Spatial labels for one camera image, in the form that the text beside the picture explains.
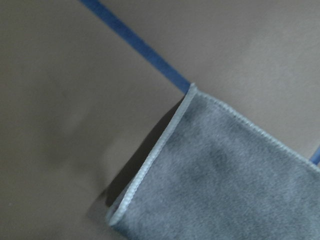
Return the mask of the pink and grey towel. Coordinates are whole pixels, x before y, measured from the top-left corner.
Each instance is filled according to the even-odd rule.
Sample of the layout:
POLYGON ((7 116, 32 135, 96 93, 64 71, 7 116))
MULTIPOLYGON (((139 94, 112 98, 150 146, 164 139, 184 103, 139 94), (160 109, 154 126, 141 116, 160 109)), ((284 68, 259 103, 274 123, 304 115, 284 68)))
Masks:
POLYGON ((107 220, 129 240, 317 240, 320 169, 192 84, 107 220))

